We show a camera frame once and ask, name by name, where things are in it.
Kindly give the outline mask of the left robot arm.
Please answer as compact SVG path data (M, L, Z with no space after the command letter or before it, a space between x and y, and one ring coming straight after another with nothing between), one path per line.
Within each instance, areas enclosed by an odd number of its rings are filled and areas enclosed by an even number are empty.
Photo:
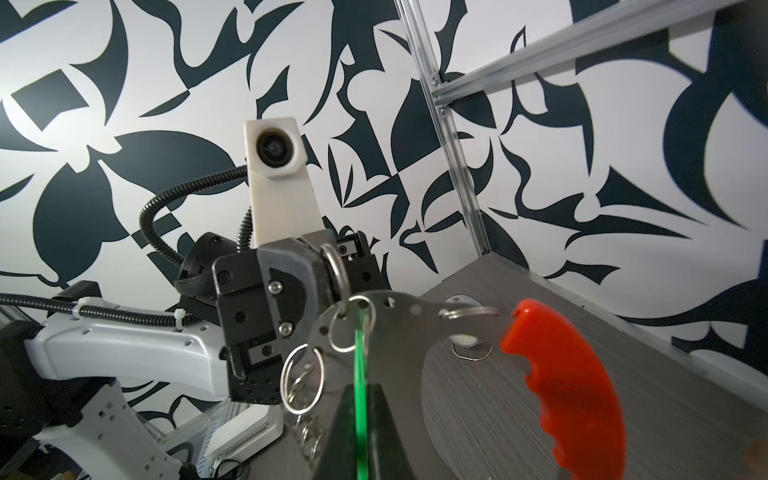
M67 427L83 440L76 459L95 478L192 478L190 465L114 412L108 397L118 379L180 383L240 403L290 399L279 384L283 365L310 353L311 324L339 298L334 263L353 292L382 283L360 232L321 230L253 249L208 233L182 262L178 315L110 306L94 282L53 299L3 295L5 305L49 316L1 330L2 435L49 438Z

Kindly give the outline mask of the small green key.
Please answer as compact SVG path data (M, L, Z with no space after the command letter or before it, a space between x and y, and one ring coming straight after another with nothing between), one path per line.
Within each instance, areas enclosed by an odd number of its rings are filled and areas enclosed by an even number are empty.
M367 431L367 360L365 353L366 328L370 325L370 313L359 310L359 322L355 331L354 351L354 415L356 445L356 479L369 479L368 431Z

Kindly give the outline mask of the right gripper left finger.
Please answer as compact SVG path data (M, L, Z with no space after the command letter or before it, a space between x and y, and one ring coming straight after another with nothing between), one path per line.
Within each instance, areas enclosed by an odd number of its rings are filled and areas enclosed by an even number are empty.
M356 480L357 440L354 386L347 385L334 411L312 480Z

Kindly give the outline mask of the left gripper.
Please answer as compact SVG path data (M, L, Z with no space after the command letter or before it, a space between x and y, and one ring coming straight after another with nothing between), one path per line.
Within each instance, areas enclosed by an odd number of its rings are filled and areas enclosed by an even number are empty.
M243 251L230 239L206 233L186 255L174 283L179 305L221 327L219 358L227 365L232 401L278 404L284 358L339 300L321 245L337 248L353 292L383 287L369 240L349 229L339 236L323 229Z

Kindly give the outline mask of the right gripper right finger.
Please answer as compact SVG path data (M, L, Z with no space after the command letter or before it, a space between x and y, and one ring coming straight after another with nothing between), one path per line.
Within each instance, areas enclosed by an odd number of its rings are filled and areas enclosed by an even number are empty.
M367 387L367 437L369 478L415 480L383 389Z

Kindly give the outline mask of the white box by left arm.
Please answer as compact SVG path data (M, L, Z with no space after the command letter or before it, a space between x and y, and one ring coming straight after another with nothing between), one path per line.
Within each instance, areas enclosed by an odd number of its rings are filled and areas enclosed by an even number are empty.
M159 440L159 446L199 476L210 477L245 465L283 433L278 405L223 401Z

